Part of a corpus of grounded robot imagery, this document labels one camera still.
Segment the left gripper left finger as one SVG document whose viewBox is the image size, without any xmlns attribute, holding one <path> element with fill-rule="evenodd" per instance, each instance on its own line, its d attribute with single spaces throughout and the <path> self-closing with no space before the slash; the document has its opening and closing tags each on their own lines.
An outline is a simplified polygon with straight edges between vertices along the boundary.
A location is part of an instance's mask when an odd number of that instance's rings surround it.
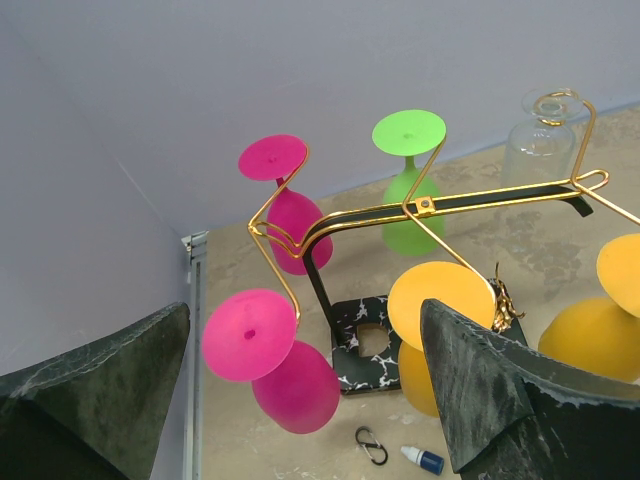
<svg viewBox="0 0 640 480">
<path fill-rule="evenodd" d="M 2 478 L 150 478 L 189 333 L 173 303 L 2 376 Z"/>
</svg>

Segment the pink wine glass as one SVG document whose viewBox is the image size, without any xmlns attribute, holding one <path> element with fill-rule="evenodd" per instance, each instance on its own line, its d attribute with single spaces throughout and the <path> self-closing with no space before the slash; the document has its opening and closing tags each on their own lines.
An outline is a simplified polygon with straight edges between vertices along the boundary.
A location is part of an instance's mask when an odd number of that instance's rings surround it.
<svg viewBox="0 0 640 480">
<path fill-rule="evenodd" d="M 231 382 L 249 382 L 260 408 L 281 428 L 309 434 L 335 414 L 340 382 L 325 357 L 296 339 L 293 306 L 269 289 L 225 300 L 209 317 L 201 341 L 207 367 Z"/>
<path fill-rule="evenodd" d="M 264 137 L 247 147 L 239 157 L 239 171 L 254 181 L 274 180 L 278 185 L 299 167 L 308 156 L 308 146 L 300 138 L 289 134 Z M 292 275 L 304 275 L 301 259 L 292 258 L 281 242 L 299 243 L 309 228 L 323 213 L 308 197 L 285 188 L 267 209 L 267 233 L 277 265 Z"/>
</svg>

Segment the orange wine glass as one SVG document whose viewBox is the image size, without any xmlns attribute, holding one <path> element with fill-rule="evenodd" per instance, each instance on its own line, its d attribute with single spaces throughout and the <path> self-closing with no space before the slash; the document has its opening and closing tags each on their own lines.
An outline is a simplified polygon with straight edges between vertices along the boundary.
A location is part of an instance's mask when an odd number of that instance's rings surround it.
<svg viewBox="0 0 640 480">
<path fill-rule="evenodd" d="M 540 337 L 538 351 L 608 378 L 639 379 L 639 235 L 606 243 L 596 261 L 604 297 L 562 310 Z"/>
<path fill-rule="evenodd" d="M 391 287 L 387 312 L 401 344 L 398 368 L 401 389 L 421 413 L 439 416 L 432 385 L 433 363 L 428 347 L 439 339 L 436 317 L 460 314 L 488 329 L 496 309 L 496 295 L 489 283 L 457 263 L 430 261 L 408 269 Z"/>
</svg>

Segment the gold wine glass rack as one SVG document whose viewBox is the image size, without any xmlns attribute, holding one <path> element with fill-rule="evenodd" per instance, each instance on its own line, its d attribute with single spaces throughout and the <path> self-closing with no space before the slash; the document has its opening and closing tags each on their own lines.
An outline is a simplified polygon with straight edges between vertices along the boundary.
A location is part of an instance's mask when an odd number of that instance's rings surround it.
<svg viewBox="0 0 640 480">
<path fill-rule="evenodd" d="M 427 178 L 428 170 L 417 168 L 415 165 L 416 156 L 427 153 L 430 157 L 436 158 L 444 146 L 446 124 L 440 116 L 420 109 L 402 110 L 384 117 L 376 124 L 372 131 L 372 140 L 376 147 L 405 160 L 404 170 L 389 187 L 394 194 L 393 200 L 357 210 L 323 214 L 323 217 L 309 228 L 301 242 L 293 245 L 280 243 L 292 258 L 301 259 L 304 263 L 305 275 L 311 282 L 331 329 L 331 360 L 342 394 L 398 389 L 400 377 L 397 359 L 400 338 L 391 327 L 387 314 L 382 308 L 374 306 L 372 298 L 330 302 L 319 270 L 328 263 L 333 253 L 331 235 L 357 228 L 410 222 L 425 232 L 433 243 L 443 245 L 441 235 L 426 225 L 427 220 L 453 213 L 546 200 L 567 202 L 581 216 L 590 215 L 592 209 L 585 198 L 593 196 L 596 189 L 582 185 L 581 182 L 586 176 L 580 169 L 595 127 L 597 113 L 590 102 L 581 97 L 580 99 L 583 109 L 568 122 L 576 135 L 576 144 L 573 151 L 575 161 L 566 178 L 453 196 L 442 196 L 435 185 L 425 185 L 423 182 Z M 273 239 L 267 233 L 267 209 L 283 189 L 289 188 L 289 183 L 305 166 L 308 158 L 309 147 L 308 156 L 303 163 L 284 178 L 282 185 L 276 183 L 275 193 L 250 220 L 248 230 L 256 241 Z M 356 325 L 370 312 L 377 315 L 372 319 L 372 325 L 390 327 L 390 345 L 373 357 L 360 357 L 356 352 Z"/>
</svg>

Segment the pink wine glass front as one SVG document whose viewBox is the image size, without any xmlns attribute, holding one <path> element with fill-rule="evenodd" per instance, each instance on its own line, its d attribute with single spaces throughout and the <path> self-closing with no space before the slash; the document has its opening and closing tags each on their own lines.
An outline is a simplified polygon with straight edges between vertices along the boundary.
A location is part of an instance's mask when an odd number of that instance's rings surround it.
<svg viewBox="0 0 640 480">
<path fill-rule="evenodd" d="M 309 434 L 335 414 L 340 382 L 325 357 L 296 339 L 293 306 L 269 289 L 225 300 L 209 317 L 201 341 L 207 367 L 231 382 L 249 382 L 260 408 L 281 428 Z"/>
</svg>

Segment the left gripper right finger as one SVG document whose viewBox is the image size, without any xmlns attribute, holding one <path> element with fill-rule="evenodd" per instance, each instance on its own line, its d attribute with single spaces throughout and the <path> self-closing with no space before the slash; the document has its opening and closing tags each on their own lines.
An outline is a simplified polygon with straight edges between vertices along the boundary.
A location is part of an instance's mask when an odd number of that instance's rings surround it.
<svg viewBox="0 0 640 480">
<path fill-rule="evenodd" d="M 557 362 L 460 314 L 426 352 L 464 479 L 636 479 L 639 388 Z"/>
</svg>

